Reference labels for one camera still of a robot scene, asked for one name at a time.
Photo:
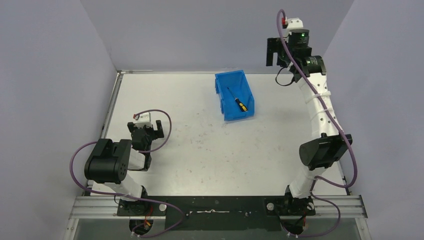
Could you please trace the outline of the black yellow handled screwdriver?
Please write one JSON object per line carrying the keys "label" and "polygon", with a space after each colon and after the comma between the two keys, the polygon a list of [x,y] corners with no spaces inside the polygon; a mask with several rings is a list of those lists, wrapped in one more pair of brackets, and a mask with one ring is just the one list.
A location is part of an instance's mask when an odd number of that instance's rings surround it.
{"label": "black yellow handled screwdriver", "polygon": [[235,102],[239,110],[243,113],[247,112],[248,111],[247,106],[240,99],[240,97],[242,96],[241,90],[238,88],[231,88],[231,87],[227,87],[226,89],[228,91],[229,97]]}

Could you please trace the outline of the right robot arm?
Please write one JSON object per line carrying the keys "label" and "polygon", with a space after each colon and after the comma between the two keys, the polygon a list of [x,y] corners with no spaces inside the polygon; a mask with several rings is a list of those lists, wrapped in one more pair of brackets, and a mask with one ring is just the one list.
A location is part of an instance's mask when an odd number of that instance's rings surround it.
{"label": "right robot arm", "polygon": [[281,201],[282,209],[292,215],[301,209],[300,199],[311,195],[314,182],[340,160],[353,140],[338,123],[327,86],[327,69],[323,58],[312,54],[309,30],[279,29],[278,33],[279,37],[267,39],[266,65],[272,66],[277,54],[277,65],[293,74],[291,83],[300,89],[311,123],[311,140],[299,147],[303,167],[288,185],[291,195]]}

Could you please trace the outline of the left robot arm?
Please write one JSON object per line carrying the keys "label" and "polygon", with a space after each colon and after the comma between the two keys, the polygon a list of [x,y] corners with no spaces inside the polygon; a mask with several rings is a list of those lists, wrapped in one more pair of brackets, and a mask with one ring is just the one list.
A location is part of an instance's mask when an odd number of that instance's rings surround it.
{"label": "left robot arm", "polygon": [[100,138],[95,144],[84,167],[86,179],[104,184],[129,201],[128,208],[137,216],[148,210],[146,188],[137,183],[128,171],[146,172],[152,162],[152,142],[165,137],[162,122],[156,120],[156,128],[151,120],[128,122],[131,139],[114,142]]}

